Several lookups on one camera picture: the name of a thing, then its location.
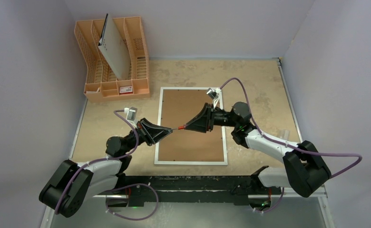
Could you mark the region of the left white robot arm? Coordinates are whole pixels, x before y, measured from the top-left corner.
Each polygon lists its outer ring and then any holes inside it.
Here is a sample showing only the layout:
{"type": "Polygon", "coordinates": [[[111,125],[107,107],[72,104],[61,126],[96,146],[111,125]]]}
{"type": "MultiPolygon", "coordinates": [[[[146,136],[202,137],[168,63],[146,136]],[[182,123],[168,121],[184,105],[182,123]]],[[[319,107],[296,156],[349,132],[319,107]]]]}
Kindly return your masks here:
{"type": "Polygon", "coordinates": [[[127,136],[108,138],[106,157],[85,163],[63,161],[40,192],[39,201],[54,209],[56,214],[69,218],[84,201],[95,195],[107,191],[122,193],[133,187],[126,183],[124,173],[131,162],[131,154],[140,144],[154,145],[172,132],[171,128],[141,119],[127,136]]]}

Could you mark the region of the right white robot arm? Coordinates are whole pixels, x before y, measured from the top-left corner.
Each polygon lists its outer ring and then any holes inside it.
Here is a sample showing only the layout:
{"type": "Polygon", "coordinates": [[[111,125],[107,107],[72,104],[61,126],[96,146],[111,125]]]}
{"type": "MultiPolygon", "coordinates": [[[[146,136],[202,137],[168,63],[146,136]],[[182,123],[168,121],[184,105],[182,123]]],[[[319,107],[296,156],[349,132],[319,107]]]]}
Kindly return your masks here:
{"type": "Polygon", "coordinates": [[[236,144],[282,162],[283,168],[267,167],[255,173],[257,177],[252,178],[251,187],[256,193],[263,193],[269,187],[288,187],[307,198],[332,177],[313,143],[288,142],[265,134],[251,123],[251,118],[249,106],[244,102],[235,103],[229,112],[206,103],[184,129],[206,133],[214,126],[233,127],[231,136],[236,144]]]}

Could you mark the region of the blue handled screwdriver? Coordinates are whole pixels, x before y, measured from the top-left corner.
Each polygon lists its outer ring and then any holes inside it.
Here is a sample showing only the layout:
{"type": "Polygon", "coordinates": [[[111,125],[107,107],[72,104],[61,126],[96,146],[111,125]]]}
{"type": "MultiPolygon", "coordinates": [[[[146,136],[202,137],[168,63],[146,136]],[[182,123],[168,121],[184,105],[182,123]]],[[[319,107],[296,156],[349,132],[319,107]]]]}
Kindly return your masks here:
{"type": "Polygon", "coordinates": [[[183,129],[185,129],[184,125],[176,127],[176,128],[172,128],[172,130],[183,130],[183,129]]]}

